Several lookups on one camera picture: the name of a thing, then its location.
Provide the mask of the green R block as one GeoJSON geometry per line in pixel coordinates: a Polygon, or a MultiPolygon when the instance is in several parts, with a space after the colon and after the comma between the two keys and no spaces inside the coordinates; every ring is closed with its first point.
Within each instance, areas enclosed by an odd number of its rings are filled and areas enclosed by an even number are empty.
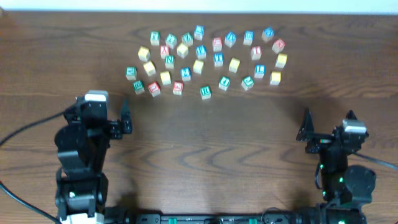
{"type": "Polygon", "coordinates": [[[209,86],[203,86],[200,88],[200,95],[203,100],[211,98],[211,88],[209,86]]]}

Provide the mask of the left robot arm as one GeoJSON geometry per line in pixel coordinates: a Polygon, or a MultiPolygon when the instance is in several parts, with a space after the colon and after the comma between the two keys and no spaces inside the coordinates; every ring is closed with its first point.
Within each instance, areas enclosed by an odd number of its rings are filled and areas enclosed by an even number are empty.
{"type": "Polygon", "coordinates": [[[104,95],[97,100],[84,96],[63,112],[68,124],[54,139],[61,163],[55,195],[60,223],[132,223],[127,209],[106,206],[106,152],[112,140],[132,133],[128,101],[117,120],[108,119],[107,104],[104,95]]]}

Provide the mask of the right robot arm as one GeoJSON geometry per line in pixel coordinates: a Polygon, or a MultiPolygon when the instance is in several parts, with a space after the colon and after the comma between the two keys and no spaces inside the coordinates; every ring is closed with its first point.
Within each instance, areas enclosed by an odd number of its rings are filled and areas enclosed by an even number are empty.
{"type": "Polygon", "coordinates": [[[323,203],[300,211],[300,223],[366,223],[361,210],[372,202],[376,173],[361,165],[349,165],[348,156],[361,149],[369,137],[365,123],[353,111],[331,134],[315,132],[310,110],[304,112],[296,140],[306,142],[305,152],[319,155],[315,185],[322,190],[323,203]]]}

